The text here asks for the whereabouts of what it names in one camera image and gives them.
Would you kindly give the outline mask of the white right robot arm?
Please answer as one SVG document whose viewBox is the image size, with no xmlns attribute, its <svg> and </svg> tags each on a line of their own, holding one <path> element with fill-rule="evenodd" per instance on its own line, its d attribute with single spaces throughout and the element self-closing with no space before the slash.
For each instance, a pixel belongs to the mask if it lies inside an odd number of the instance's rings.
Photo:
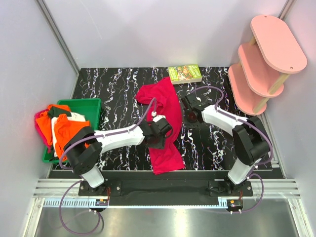
<svg viewBox="0 0 316 237">
<path fill-rule="evenodd" d="M 244 118 L 228 113 L 193 94 L 186 95 L 181 101 L 188 122 L 208 123 L 232 136 L 237 159 L 215 191 L 237 195 L 255 167 L 272 153 L 272 145 L 262 122 L 257 117 Z"/>
</svg>

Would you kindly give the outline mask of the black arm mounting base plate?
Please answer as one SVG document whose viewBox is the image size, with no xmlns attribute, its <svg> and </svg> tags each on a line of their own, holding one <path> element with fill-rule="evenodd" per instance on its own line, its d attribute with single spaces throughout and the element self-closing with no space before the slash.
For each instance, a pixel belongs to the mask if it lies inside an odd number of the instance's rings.
<svg viewBox="0 0 316 237">
<path fill-rule="evenodd" d="M 211 197 L 251 197 L 253 189 L 249 181 L 234 185 L 226 171 L 172 171 L 154 175 L 149 171 L 103 171 L 105 181 L 97 188 L 87 181 L 79 185 L 79 196 L 112 197 L 131 193 L 200 193 Z"/>
</svg>

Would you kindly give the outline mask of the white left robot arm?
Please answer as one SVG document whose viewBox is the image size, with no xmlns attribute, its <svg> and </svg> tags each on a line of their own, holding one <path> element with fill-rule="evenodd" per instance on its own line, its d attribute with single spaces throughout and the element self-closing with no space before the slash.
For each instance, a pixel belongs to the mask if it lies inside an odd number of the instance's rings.
<svg viewBox="0 0 316 237">
<path fill-rule="evenodd" d="M 60 159 L 66 157 L 73 173 L 86 181 L 95 195 L 100 196 L 107 188 L 105 178 L 96 167 L 101 154 L 120 147 L 138 145 L 162 150 L 172 133 L 172 126 L 162 115 L 155 116 L 152 121 L 143 120 L 115 130 L 99 131 L 85 126 L 64 146 Z"/>
</svg>

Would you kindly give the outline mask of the crimson red t shirt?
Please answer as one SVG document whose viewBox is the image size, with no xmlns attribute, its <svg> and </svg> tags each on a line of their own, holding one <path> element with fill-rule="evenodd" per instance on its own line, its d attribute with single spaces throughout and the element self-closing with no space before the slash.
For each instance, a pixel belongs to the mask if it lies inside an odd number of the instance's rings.
<svg viewBox="0 0 316 237">
<path fill-rule="evenodd" d="M 182 157 L 174 145 L 182 127 L 182 112 L 170 78 L 165 77 L 155 84 L 142 86 L 136 94 L 136 100 L 149 105 L 147 121 L 156 135 L 160 136 L 160 145 L 149 148 L 154 174 L 183 169 Z"/>
</svg>

